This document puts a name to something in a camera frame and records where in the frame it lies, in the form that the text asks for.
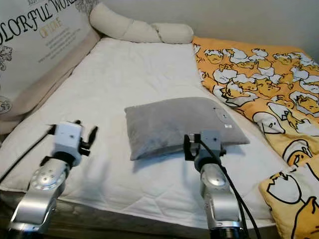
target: white mattress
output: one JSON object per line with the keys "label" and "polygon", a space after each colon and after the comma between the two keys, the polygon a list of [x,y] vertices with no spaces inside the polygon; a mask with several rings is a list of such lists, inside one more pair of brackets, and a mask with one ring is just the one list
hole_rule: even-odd
{"label": "white mattress", "polygon": [[[81,120],[85,135],[99,131],[91,155],[83,157],[60,197],[90,206],[189,227],[207,228],[199,194],[199,173],[183,154],[130,161],[124,108],[179,98],[215,99],[200,83],[191,44],[131,43],[102,39],[73,74],[34,114],[20,123],[0,148],[0,174],[47,129],[63,120]],[[258,183],[285,168],[259,129],[227,108],[250,138],[227,147],[222,157],[259,226],[273,223]],[[52,136],[35,148],[0,186],[25,191],[33,171],[50,154]]]}

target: white bolster pillow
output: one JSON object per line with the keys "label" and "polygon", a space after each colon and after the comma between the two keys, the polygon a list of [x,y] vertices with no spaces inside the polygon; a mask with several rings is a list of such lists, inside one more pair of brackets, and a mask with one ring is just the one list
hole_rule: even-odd
{"label": "white bolster pillow", "polygon": [[121,16],[102,2],[91,11],[90,23],[98,31],[112,38],[133,42],[191,43],[193,30],[185,24],[154,23],[149,25]]}

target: wall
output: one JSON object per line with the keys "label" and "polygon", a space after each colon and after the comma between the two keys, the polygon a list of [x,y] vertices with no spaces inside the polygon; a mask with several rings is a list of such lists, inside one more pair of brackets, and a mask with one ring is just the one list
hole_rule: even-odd
{"label": "wall", "polygon": [[103,0],[113,11],[151,22],[180,22],[203,37],[293,45],[319,62],[318,0]]}

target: mattress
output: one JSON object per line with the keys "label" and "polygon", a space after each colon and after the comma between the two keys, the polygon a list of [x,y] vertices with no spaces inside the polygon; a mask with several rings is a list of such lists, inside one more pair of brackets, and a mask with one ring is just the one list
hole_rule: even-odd
{"label": "mattress", "polygon": [[[47,102],[3,142],[0,174],[48,129],[48,124],[79,119],[85,126],[84,135],[95,125],[99,131],[90,156],[83,157],[70,172],[59,198],[64,205],[91,208],[92,213],[83,210],[87,218],[104,211],[205,229],[200,178],[193,163],[186,162],[183,153],[130,161],[124,112],[129,106],[180,97],[218,101],[200,81],[191,44],[137,44],[103,38]],[[273,225],[258,183],[286,164],[254,124],[223,107],[251,143],[228,146],[222,163],[258,226]],[[26,190],[33,171],[50,154],[52,140],[49,136],[43,141],[3,181],[0,195],[7,205],[17,202],[12,192]]]}

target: duck print blanket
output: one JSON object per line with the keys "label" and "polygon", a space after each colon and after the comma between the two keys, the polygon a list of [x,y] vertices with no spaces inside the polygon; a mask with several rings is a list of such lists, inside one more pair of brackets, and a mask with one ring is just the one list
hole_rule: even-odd
{"label": "duck print blanket", "polygon": [[[203,86],[255,122],[290,171],[312,172],[302,183],[281,172],[260,184],[279,233],[285,239],[319,238],[319,65],[289,46],[195,37],[193,47]],[[291,191],[285,183],[294,182],[296,192],[308,193],[287,201]],[[300,217],[312,218],[312,226]]]}

